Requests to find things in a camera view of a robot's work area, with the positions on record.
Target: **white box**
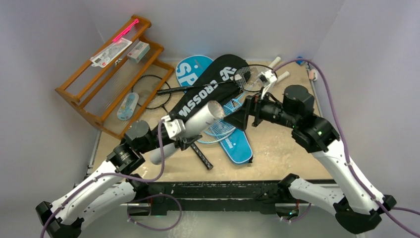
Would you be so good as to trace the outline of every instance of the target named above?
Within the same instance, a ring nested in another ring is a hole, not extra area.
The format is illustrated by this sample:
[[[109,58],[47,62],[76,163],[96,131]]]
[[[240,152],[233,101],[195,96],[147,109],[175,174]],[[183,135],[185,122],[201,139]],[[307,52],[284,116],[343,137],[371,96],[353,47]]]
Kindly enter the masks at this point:
[[[139,43],[137,43],[136,46],[130,50],[130,52],[127,54],[127,57],[131,61],[138,63],[149,50],[149,44],[139,41]]]

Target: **beige table surface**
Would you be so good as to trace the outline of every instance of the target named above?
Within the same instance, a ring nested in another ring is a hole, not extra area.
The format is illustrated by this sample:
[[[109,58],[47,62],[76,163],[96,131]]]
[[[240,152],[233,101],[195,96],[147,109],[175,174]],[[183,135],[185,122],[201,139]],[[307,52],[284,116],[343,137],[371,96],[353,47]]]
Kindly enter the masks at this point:
[[[260,63],[269,65],[269,61],[248,61],[249,64]],[[292,84],[305,86],[312,94],[312,88],[304,67],[295,63],[289,64],[277,72],[278,75],[289,71],[290,76],[277,84],[272,94],[279,100],[283,99],[284,89]],[[175,73],[168,79],[171,87],[179,86]],[[182,97],[183,93],[173,93],[166,108],[170,111]],[[159,119],[166,115],[163,109],[146,110],[140,119],[149,123],[154,128]],[[289,173],[299,175],[304,179],[331,179],[326,169],[291,136],[291,129],[263,121],[258,127],[252,127],[253,117],[250,117],[246,134],[250,142],[254,158],[251,164],[233,164],[218,143],[196,143],[214,168],[207,171],[205,166],[191,148],[185,151],[177,151],[165,163],[163,176],[159,181],[218,181],[218,180],[277,180],[282,179]],[[101,133],[94,169],[105,159],[112,149],[119,144],[119,140]],[[146,162],[134,173],[138,173],[146,179],[155,178],[160,171],[160,166],[149,162],[148,154],[144,155]]]

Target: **table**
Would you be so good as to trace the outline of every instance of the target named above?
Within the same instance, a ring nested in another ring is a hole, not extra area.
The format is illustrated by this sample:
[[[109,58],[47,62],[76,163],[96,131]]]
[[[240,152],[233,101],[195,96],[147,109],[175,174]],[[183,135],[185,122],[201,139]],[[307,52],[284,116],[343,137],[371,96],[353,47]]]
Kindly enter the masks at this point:
[[[269,61],[248,61],[248,64],[258,63],[269,65]],[[293,84],[305,86],[313,94],[305,67],[291,63],[277,72],[278,75],[289,71],[290,76],[277,84],[272,94],[282,101],[284,89]],[[167,81],[171,87],[179,86],[175,74]],[[166,105],[168,110],[182,97],[183,93],[173,93]],[[319,115],[316,105],[315,113]],[[166,115],[163,109],[146,110],[140,119],[154,128],[160,118]],[[252,127],[253,119],[249,121],[246,134],[253,150],[253,162],[246,165],[235,165],[225,152],[215,144],[196,143],[214,168],[207,171],[205,166],[191,148],[177,151],[165,163],[163,176],[159,181],[230,181],[230,180],[276,180],[282,179],[289,173],[299,175],[304,179],[331,179],[331,175],[313,156],[300,147],[291,136],[291,129],[269,122],[262,122],[258,127]],[[119,140],[101,133],[94,157],[93,169],[96,169],[112,149],[119,144]],[[160,166],[152,164],[148,154],[144,155],[146,162],[134,173],[145,179],[155,178]]]

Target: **wooden frame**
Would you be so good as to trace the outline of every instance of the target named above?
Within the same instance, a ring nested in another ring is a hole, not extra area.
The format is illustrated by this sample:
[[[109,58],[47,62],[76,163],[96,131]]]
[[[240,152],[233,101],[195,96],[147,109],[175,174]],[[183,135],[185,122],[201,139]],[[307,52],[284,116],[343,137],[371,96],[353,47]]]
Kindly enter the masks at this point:
[[[123,90],[116,96],[113,102],[106,107],[105,112],[102,115],[100,116],[95,115],[94,113],[87,111],[86,106],[95,97],[95,95],[97,95],[97,93],[100,92],[100,90],[109,82],[109,80],[121,69],[121,67],[127,62],[127,56],[124,56],[121,62],[119,62],[113,69],[110,69],[111,66],[114,65],[116,60],[119,59],[124,54],[124,52],[118,55],[115,59],[113,59],[107,66],[102,68],[99,72],[97,72],[96,75],[93,78],[91,78],[89,82],[83,83],[84,86],[78,93],[71,94],[70,92],[66,90],[85,72],[86,69],[90,67],[92,62],[89,59],[87,59],[83,63],[83,65],[78,70],[76,70],[61,86],[55,89],[55,91],[92,126],[118,139],[121,139],[124,133],[130,127],[130,125],[142,115],[142,113],[146,109],[146,106],[150,103],[152,98],[155,96],[157,90],[169,79],[169,77],[174,71],[174,68],[172,66],[158,60],[158,56],[164,50],[163,46],[153,41],[150,41],[149,39],[143,36],[144,32],[152,24],[150,23],[149,20],[142,18],[140,16],[137,16],[137,15],[133,15],[130,18],[130,20],[128,20],[107,42],[105,42],[105,44],[103,44],[95,53],[93,53],[92,56],[96,55],[98,52],[103,50],[106,46],[111,44],[112,40],[116,36],[118,36],[120,32],[125,30],[136,19],[139,20],[139,23],[133,26],[136,32],[131,37],[130,40],[132,42],[136,40],[147,42],[150,45],[151,50],[153,50],[153,54],[147,59],[143,67],[135,74],[135,76],[129,81],[129,83],[123,88]],[[153,92],[147,98],[146,102],[133,115],[133,117],[131,118],[131,120],[129,121],[127,126],[122,130],[121,133],[116,133],[114,131],[111,131],[109,128],[104,126],[105,120],[109,117],[112,111],[118,106],[119,102],[124,98],[124,96],[130,91],[130,89],[136,84],[138,79],[146,72],[146,70],[152,64],[158,67],[161,67],[162,69],[167,71],[165,76],[162,78],[161,83],[153,90]]]

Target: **black racket grip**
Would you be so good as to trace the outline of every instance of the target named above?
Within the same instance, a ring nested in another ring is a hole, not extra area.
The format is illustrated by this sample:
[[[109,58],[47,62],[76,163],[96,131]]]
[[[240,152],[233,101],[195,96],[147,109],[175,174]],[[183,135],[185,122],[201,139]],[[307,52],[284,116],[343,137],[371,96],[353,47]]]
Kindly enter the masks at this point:
[[[206,166],[207,170],[213,169],[213,165],[210,163],[210,161],[204,156],[204,154],[201,152],[201,150],[197,147],[195,143],[191,144],[191,148],[194,150],[198,158],[200,158],[201,162]]]
[[[162,94],[167,94],[167,93],[181,92],[181,91],[185,91],[191,88],[194,88],[194,86],[183,86],[183,87],[176,87],[176,88],[160,89],[156,92],[156,94],[162,95]]]

